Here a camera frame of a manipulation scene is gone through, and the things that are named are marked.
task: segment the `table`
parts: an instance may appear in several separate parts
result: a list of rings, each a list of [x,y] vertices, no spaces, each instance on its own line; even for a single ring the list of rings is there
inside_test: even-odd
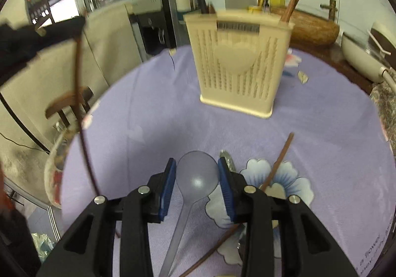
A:
[[[102,194],[109,199],[123,197],[146,184],[152,174],[162,172],[169,157],[179,160],[192,150],[207,152],[215,159],[222,149],[227,150],[237,170],[244,170],[248,183],[259,184],[288,134],[294,132],[285,159],[289,162],[278,171],[270,193],[299,194],[359,274],[366,276],[381,252],[395,213],[393,154],[370,98],[321,60],[297,50],[293,54],[302,62],[298,66],[292,59],[285,67],[269,119],[202,104],[189,46],[179,48],[173,57],[165,50],[127,74],[85,120],[88,150]],[[298,71],[308,75],[308,82],[300,82]],[[66,227],[94,197],[75,139],[61,189]],[[225,232],[228,222],[218,189],[208,200],[197,202],[190,213],[172,276],[190,267]],[[165,221],[149,224],[155,276],[182,203],[175,185]],[[239,276],[241,268],[233,264],[238,262],[233,248],[237,238],[220,250],[225,259],[215,253],[190,276]],[[117,251],[114,260],[118,260]],[[118,264],[114,270],[117,276]]]

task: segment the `translucent spoon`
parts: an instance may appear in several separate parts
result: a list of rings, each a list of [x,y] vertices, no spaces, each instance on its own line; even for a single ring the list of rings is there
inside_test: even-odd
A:
[[[183,207],[159,277],[168,277],[193,204],[213,192],[219,183],[216,161],[205,152],[192,151],[177,164],[176,182],[183,195]]]

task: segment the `utensil basket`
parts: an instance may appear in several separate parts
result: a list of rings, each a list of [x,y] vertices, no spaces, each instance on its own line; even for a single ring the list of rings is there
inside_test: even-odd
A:
[[[193,13],[185,21],[201,101],[270,117],[294,24],[243,10]]]

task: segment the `blue and white flower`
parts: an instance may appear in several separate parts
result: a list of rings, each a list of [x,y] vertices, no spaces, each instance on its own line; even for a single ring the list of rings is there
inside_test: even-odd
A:
[[[265,159],[250,159],[246,169],[240,173],[244,176],[247,184],[259,188],[271,172],[271,165]],[[314,193],[311,189],[310,182],[307,178],[299,177],[298,172],[294,169],[291,162],[283,162],[277,170],[270,185],[266,188],[265,193],[272,197],[286,199],[290,195],[298,195],[307,206],[310,206],[314,199]],[[206,213],[215,223],[224,229],[233,225],[228,217],[224,205],[224,199],[221,194],[221,188],[217,188],[209,195],[209,202],[206,204]],[[278,222],[273,220],[274,228],[274,256],[280,258],[280,234]],[[224,256],[227,264],[240,264],[242,261],[239,257],[237,244],[240,232],[236,232],[227,242],[219,247],[219,254]]]

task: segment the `heart shape on basket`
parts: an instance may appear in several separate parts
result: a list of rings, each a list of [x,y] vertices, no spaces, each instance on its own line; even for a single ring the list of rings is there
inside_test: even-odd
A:
[[[258,53],[247,43],[220,42],[214,49],[214,56],[231,74],[241,74],[256,61]]]

